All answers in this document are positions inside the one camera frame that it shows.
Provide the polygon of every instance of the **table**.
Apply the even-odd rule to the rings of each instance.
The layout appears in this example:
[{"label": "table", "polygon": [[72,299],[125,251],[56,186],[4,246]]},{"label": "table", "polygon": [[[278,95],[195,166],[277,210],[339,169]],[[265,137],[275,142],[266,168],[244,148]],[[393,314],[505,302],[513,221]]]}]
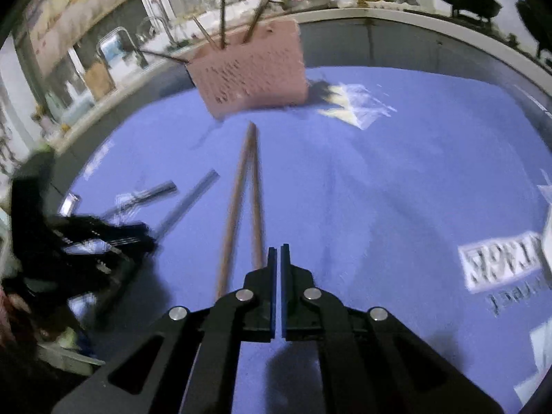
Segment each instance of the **table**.
[{"label": "table", "polygon": [[[484,82],[366,67],[307,76],[362,84],[394,111],[366,130],[319,114],[320,102],[217,122],[192,90],[139,110],[90,159],[71,189],[82,197],[80,213],[101,214],[117,197],[167,180],[184,195],[210,169],[220,174],[140,271],[107,330],[92,332],[99,358],[171,306],[214,302],[239,150],[253,121],[266,245],[290,243],[292,262],[310,269],[319,287],[357,309],[386,307],[517,412],[514,387],[538,373],[529,333],[551,319],[552,293],[540,269],[473,293],[459,247],[542,232],[548,203],[537,185],[546,184],[542,170],[552,175],[547,147],[514,100]],[[134,219],[155,228],[178,199],[143,207]],[[250,220],[247,203],[231,290],[252,269]],[[323,412],[314,344],[286,344],[279,333],[278,322],[271,344],[242,344],[235,413]]]}]

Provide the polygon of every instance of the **pink container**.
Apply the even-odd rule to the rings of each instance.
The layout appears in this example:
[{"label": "pink container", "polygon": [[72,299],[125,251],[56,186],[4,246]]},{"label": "pink container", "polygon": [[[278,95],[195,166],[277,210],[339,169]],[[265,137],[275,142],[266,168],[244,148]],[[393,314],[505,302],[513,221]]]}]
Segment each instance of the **pink container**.
[{"label": "pink container", "polygon": [[213,117],[244,109],[302,104],[307,99],[303,50],[295,20],[259,23],[247,44],[247,26],[226,35],[227,46],[203,45],[188,71]]}]

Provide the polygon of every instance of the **blue table surface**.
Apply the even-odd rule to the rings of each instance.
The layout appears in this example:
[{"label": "blue table surface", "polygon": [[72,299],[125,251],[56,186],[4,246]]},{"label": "blue table surface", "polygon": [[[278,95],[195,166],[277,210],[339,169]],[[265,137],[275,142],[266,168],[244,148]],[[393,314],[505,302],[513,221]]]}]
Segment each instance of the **blue table surface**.
[{"label": "blue table surface", "polygon": [[[98,354],[109,358],[171,306],[214,302],[239,151],[253,121],[267,246],[289,243],[292,262],[346,305],[386,307],[506,412],[517,412],[513,387],[536,373],[529,332],[552,316],[552,293],[495,316],[488,293],[466,289],[457,248],[542,232],[548,205],[537,185],[545,183],[541,169],[552,173],[547,147],[514,100],[484,82],[365,67],[307,76],[362,84],[396,112],[364,131],[320,115],[316,105],[217,122],[198,92],[186,91],[140,109],[108,138],[95,169],[77,178],[79,212],[92,214],[117,195],[173,180],[180,196],[135,216],[155,229],[210,169],[220,174],[164,238],[108,328],[93,332]],[[252,269],[249,187],[231,290]],[[279,333],[278,321],[271,344],[242,344],[234,413],[323,412],[314,344],[286,344]]]}]

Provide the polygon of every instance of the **metal rivet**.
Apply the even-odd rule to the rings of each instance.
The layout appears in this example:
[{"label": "metal rivet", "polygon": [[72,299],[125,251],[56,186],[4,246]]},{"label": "metal rivet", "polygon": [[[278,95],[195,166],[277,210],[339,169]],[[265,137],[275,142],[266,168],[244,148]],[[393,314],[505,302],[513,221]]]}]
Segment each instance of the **metal rivet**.
[{"label": "metal rivet", "polygon": [[316,300],[316,299],[322,297],[322,291],[320,291],[318,288],[307,288],[303,292],[303,295],[308,300]]},{"label": "metal rivet", "polygon": [[253,298],[253,291],[250,289],[241,289],[236,293],[236,299],[241,302],[247,302]]},{"label": "metal rivet", "polygon": [[184,319],[184,317],[186,317],[187,314],[188,314],[188,310],[183,306],[173,307],[169,311],[169,317],[174,321],[180,321],[181,319]]},{"label": "metal rivet", "polygon": [[372,308],[370,310],[370,317],[375,321],[384,321],[387,319],[387,310],[379,306]]}]

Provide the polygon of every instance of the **metal faucet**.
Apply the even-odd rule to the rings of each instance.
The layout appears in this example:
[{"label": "metal faucet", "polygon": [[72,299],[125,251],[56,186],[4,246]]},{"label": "metal faucet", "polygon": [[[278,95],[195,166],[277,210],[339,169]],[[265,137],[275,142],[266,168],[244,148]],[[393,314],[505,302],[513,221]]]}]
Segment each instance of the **metal faucet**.
[{"label": "metal faucet", "polygon": [[173,46],[173,47],[177,47],[178,46],[178,43],[177,41],[175,40],[175,38],[172,36],[172,34],[170,33],[170,29],[169,29],[169,25],[167,23],[167,20],[165,20],[163,17],[160,17],[158,15],[150,15],[148,17],[146,17],[145,19],[143,19],[140,24],[138,25],[138,27],[136,28],[136,34],[137,35],[140,35],[140,31],[142,29],[142,26],[144,25],[145,22],[147,21],[150,21],[150,20],[159,20],[161,22],[161,24],[163,25],[163,28],[165,29],[165,33],[167,34],[167,37],[169,39],[169,43]]}]

